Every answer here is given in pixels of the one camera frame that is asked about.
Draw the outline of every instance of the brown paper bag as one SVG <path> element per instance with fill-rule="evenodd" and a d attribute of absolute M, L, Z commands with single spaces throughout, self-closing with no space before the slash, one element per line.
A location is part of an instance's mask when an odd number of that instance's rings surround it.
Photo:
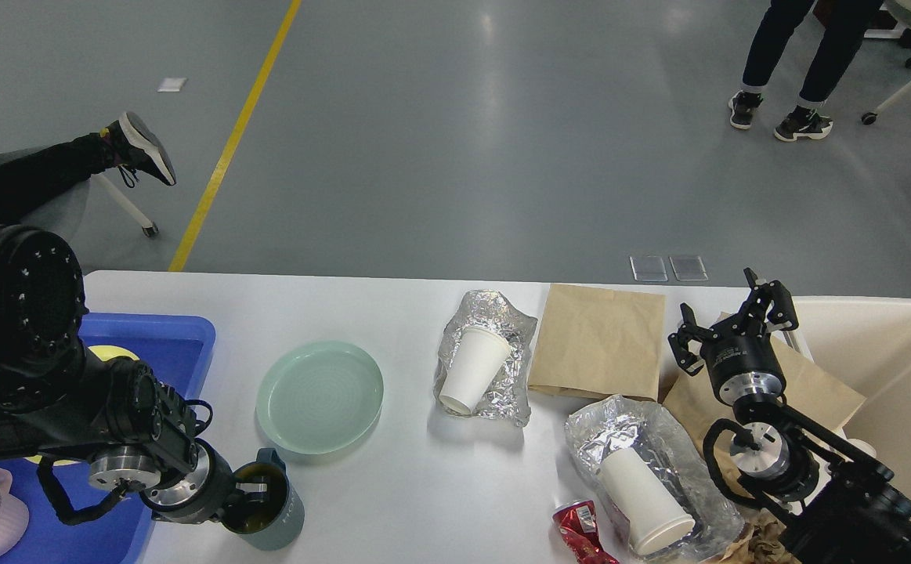
<path fill-rule="evenodd" d="M 866 401 L 862 394 L 827 374 L 817 364 L 807 360 L 781 340 L 773 337 L 772 349 L 775 350 L 783 375 L 786 376 L 786 401 L 789 406 L 824 425 L 825 428 L 835 431 L 845 425 L 862 407 L 863 401 Z M 684 372 L 678 376 L 678 381 L 663 400 L 663 406 L 681 422 L 681 426 L 684 426 L 685 431 L 692 437 L 696 449 L 699 449 L 699 454 L 703 452 L 703 439 L 706 438 L 706 432 L 713 421 L 719 418 L 734 418 L 732 408 L 720 403 L 720 400 L 713 396 L 713 388 L 705 368 L 696 376 L 688 376 Z M 748 495 L 737 484 L 740 471 L 725 454 L 730 438 L 731 433 L 725 433 L 717 442 L 716 458 L 731 489 L 741 495 Z"/>
<path fill-rule="evenodd" d="M 664 299 L 553 284 L 528 388 L 593 400 L 616 393 L 655 400 Z"/>

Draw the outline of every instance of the black sneaker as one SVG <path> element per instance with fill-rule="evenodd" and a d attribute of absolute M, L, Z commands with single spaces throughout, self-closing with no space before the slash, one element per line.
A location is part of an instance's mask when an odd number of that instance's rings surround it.
<path fill-rule="evenodd" d="M 750 94 L 746 92 L 737 92 L 727 103 L 727 107 L 730 108 L 730 125 L 735 126 L 738 129 L 750 129 L 751 128 L 751 119 L 755 117 L 755 110 L 758 110 L 758 107 L 762 103 L 760 96 L 757 97 L 757 101 L 748 101 Z"/>
<path fill-rule="evenodd" d="M 125 185 L 134 186 L 136 171 L 148 172 L 166 186 L 176 183 L 176 172 L 169 163 L 166 149 L 134 112 L 125 111 L 113 124 L 100 129 L 100 138 L 108 145 L 108 165 L 118 167 Z M 132 175 L 129 181 L 125 172 Z"/>
<path fill-rule="evenodd" d="M 784 142 L 795 142 L 796 139 L 824 139 L 831 133 L 830 117 L 817 114 L 817 110 L 810 112 L 809 117 L 796 117 L 789 114 L 783 119 L 782 124 L 775 128 L 775 139 Z"/>

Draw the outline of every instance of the bin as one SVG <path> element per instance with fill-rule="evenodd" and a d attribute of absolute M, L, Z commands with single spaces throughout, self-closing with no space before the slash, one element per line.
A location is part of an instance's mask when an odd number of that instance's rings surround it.
<path fill-rule="evenodd" d="M 911 299 L 795 297 L 810 354 L 867 397 L 845 425 L 895 471 L 911 500 Z"/>

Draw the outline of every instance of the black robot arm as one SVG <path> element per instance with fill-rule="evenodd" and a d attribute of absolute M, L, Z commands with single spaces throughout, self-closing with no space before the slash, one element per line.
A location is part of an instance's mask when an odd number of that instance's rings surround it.
<path fill-rule="evenodd" d="M 745 275 L 751 293 L 737 314 L 702 328 L 681 304 L 683 320 L 669 336 L 678 366 L 696 374 L 705 365 L 716 399 L 733 408 L 736 421 L 714 422 L 703 440 L 710 477 L 732 501 L 782 521 L 780 541 L 803 564 L 911 564 L 911 500 L 889 485 L 893 472 L 884 464 L 788 406 L 770 337 L 798 327 L 792 297 L 778 281 L 759 280 L 750 269 Z M 702 343 L 701 357 L 690 342 Z M 734 433 L 728 454 L 751 497 L 724 481 L 716 458 L 723 432 Z M 816 489 L 815 457 L 827 463 L 830 481 L 794 514 L 785 504 Z"/>
<path fill-rule="evenodd" d="M 0 226 L 0 460 L 40 456 L 38 478 L 62 522 L 103 516 L 140 493 L 158 519 L 222 521 L 265 493 L 240 481 L 198 433 L 194 404 L 158 381 L 150 365 L 102 361 L 78 336 L 82 271 L 57 235 Z M 95 506 L 75 510 L 55 479 L 57 460 L 89 464 L 89 484 L 106 490 Z"/>

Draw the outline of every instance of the crumpled paper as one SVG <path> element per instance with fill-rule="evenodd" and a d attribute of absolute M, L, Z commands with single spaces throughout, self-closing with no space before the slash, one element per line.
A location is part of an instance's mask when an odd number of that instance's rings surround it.
<path fill-rule="evenodd" d="M 762 510 L 749 525 L 748 534 L 731 546 L 721 564 L 800 564 L 779 542 L 786 526 L 775 516 Z"/>
<path fill-rule="evenodd" d="M 446 414 L 459 418 L 487 418 L 509 420 L 516 426 L 528 425 L 531 407 L 528 407 L 528 389 L 524 369 L 531 358 L 531 339 L 535 335 L 538 319 L 518 311 L 508 299 L 495 290 L 472 290 L 462 296 L 462 303 L 451 321 L 445 326 L 438 347 L 438 370 L 434 375 L 434 399 L 438 399 L 444 386 L 452 358 L 466 327 L 482 327 L 508 340 L 512 354 L 505 360 L 501 371 L 490 383 L 490 388 L 476 404 L 470 415 L 463 415 L 438 404 Z"/>

